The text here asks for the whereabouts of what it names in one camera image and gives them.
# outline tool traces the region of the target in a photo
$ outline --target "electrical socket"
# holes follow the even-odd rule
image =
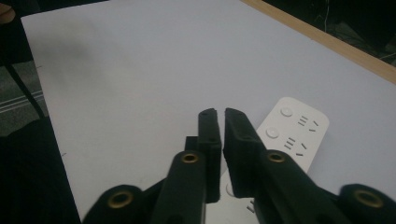
[[[284,97],[268,114],[257,134],[267,149],[289,154],[308,172],[328,127],[329,119],[322,112]]]

